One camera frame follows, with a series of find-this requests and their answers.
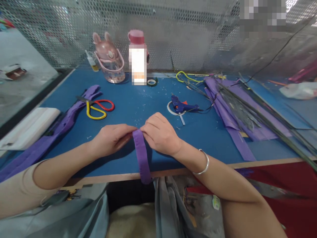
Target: glue stick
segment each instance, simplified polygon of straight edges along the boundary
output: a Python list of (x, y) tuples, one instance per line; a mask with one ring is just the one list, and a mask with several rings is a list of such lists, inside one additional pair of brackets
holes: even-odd
[(87, 50), (85, 50), (85, 52), (86, 52), (86, 55), (87, 55), (88, 62), (90, 64), (90, 66), (92, 67), (93, 71), (98, 72), (99, 68), (96, 65), (94, 59), (90, 56), (90, 54), (87, 52)]

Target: beige sleeve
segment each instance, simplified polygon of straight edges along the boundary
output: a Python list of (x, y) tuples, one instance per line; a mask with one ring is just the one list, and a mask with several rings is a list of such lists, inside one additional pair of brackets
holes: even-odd
[(36, 208), (59, 190), (41, 189), (34, 183), (33, 172), (42, 162), (0, 183), (0, 219)]

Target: blue glue gun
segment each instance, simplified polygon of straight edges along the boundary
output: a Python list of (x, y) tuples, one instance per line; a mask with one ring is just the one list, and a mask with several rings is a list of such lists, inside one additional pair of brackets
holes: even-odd
[(199, 106), (196, 105), (188, 105), (187, 103), (182, 103), (178, 100), (178, 97), (172, 95), (172, 104), (177, 113), (183, 113), (184, 111), (198, 111)]

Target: silver bracelet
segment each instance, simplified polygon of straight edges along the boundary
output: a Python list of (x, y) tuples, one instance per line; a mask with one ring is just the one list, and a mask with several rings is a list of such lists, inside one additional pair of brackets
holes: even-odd
[(206, 165), (206, 168), (202, 171), (202, 172), (200, 172), (200, 173), (194, 173), (193, 172), (193, 174), (196, 174), (196, 175), (200, 175), (200, 174), (203, 174), (204, 172), (206, 172), (207, 171), (207, 169), (208, 169), (208, 166), (209, 166), (209, 157), (208, 157), (208, 155), (205, 153), (205, 152), (203, 152), (204, 154), (205, 154), (205, 156), (206, 156), (206, 159), (207, 159), (207, 165)]

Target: wooden table edge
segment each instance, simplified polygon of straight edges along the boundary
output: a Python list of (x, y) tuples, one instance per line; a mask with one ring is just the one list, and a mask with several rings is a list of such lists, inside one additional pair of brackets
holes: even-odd
[[(301, 158), (287, 158), (287, 159), (277, 159), (277, 160), (243, 162), (243, 163), (228, 164), (228, 165), (234, 169), (240, 169), (240, 168), (267, 166), (267, 165), (288, 164), (288, 163), (296, 163), (296, 162), (303, 162), (303, 160)], [(153, 178), (157, 178), (157, 177), (173, 176), (173, 175), (192, 175), (192, 173), (187, 168), (183, 168), (183, 169), (155, 171), (155, 172), (151, 172), (151, 175)], [(140, 179), (140, 174), (131, 173), (131, 174), (102, 175), (102, 176), (85, 177), (85, 178), (71, 178), (65, 184), (64, 187), (82, 188), (83, 185), (87, 185), (87, 184), (116, 182), (116, 181), (134, 180), (134, 179)]]

